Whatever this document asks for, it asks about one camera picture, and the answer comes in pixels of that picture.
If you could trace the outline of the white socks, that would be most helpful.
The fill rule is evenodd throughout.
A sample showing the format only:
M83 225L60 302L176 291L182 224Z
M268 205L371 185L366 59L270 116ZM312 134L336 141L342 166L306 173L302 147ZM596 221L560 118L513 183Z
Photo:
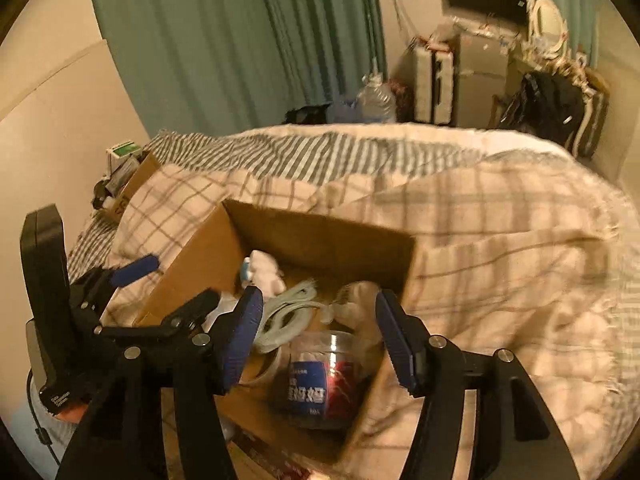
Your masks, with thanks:
M277 260L260 250L253 250L243 260L240 281L242 287L259 288L265 298L278 296L286 289Z

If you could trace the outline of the light green plastic hanger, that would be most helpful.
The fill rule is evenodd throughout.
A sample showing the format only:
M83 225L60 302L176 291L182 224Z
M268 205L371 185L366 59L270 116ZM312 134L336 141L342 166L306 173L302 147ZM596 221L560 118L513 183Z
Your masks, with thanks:
M332 323L332 307L316 297L316 282L306 280L267 300L254 339L254 351L267 354L291 342L308 328L317 312L322 325Z

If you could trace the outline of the clear plastic jar blue label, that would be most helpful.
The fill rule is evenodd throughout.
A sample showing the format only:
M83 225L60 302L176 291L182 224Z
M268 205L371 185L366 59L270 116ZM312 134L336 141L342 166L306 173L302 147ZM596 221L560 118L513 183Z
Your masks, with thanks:
M348 428L382 356L379 330L324 330L294 338L285 395L288 419L304 429Z

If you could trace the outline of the red white medicine box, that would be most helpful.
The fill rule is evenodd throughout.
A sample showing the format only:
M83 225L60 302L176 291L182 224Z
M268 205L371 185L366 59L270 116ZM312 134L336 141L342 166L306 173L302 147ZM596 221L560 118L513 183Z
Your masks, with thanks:
M330 480L338 474L301 455L276 448L234 427L226 435L227 448L240 480Z

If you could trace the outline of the large open cardboard box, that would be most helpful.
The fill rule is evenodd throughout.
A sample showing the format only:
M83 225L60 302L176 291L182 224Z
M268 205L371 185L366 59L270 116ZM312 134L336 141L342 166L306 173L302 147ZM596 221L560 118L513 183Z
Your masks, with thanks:
M168 266L134 322L160 324L208 288L237 294L241 263L254 250L276 259L286 287L312 282L309 306L268 322L268 342L254 345L242 382L216 403L221 414L267 443L334 465L355 440L371 382L349 378L350 398L338 404L338 419L298 422L288 404L292 341L328 330L323 309L349 284L371 282L402 294L415 247L412 236L379 226L224 200Z

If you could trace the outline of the small cardboard box with clutter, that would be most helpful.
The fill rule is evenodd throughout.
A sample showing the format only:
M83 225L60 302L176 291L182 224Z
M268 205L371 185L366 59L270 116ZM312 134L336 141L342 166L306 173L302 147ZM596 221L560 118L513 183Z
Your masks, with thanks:
M118 223L130 200L160 163L148 148L125 141L106 150L107 173L93 187L93 209Z

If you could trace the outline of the plaid beige blanket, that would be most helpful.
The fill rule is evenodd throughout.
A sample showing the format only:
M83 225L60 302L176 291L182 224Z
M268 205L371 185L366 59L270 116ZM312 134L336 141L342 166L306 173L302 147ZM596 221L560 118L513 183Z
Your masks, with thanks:
M244 170L156 170L134 194L107 262L160 270L116 292L102 320L156 325L243 259L272 255L289 285L397 292L460 349L511 350L572 453L597 479L639 417L639 216L614 185L564 157L511 152L420 178L325 185Z

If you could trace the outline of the grey checkered bed sheet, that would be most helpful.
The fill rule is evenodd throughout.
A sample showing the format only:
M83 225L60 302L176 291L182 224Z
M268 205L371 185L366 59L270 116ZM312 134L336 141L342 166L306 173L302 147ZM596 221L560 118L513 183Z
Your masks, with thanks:
M615 186L525 134L418 125L165 132L160 172L119 226L96 218L78 278L155 252L172 263L225 198L405 232L408 306L461 347L512 347L568 443L621 444L639 418L639 219Z

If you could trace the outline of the green curtain left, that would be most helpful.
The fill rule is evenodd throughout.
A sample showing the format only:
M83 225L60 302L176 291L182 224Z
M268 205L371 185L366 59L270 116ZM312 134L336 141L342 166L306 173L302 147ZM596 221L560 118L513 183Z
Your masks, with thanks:
M385 70L378 0L92 0L142 125L226 136Z

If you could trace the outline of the large clear water bottle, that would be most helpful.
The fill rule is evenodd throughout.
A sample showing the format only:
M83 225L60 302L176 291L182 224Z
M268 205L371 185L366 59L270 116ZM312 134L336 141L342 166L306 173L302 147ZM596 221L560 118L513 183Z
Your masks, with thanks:
M361 119L366 124L394 124L396 100L390 85L380 73L363 77L363 87L357 96Z

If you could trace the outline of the black jacket on chair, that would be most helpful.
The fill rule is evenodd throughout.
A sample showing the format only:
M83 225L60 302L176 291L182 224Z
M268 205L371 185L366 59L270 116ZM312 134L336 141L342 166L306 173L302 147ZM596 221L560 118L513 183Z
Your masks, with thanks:
M526 132L564 146L585 116L582 89L560 75L534 70L506 106L498 127Z

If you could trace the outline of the white suitcase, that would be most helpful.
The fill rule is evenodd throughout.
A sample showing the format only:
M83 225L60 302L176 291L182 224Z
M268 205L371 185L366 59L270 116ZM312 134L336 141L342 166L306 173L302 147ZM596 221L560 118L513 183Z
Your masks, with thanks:
M414 59L414 118L432 125L449 125L454 109L454 55L450 51L416 48Z

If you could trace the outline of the silver mini fridge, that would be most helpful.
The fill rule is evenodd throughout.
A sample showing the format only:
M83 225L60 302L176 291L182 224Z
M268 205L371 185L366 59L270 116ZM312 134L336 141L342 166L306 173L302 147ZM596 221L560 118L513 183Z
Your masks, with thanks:
M460 32L454 40L454 123L486 129L494 97L506 88L508 48L494 38Z

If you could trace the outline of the white oval vanity mirror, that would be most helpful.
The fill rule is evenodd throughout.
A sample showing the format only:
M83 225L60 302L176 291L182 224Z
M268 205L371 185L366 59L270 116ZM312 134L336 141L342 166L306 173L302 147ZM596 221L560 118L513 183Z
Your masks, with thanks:
M565 52L568 28L553 0L536 0L529 12L529 42L543 58L558 58Z

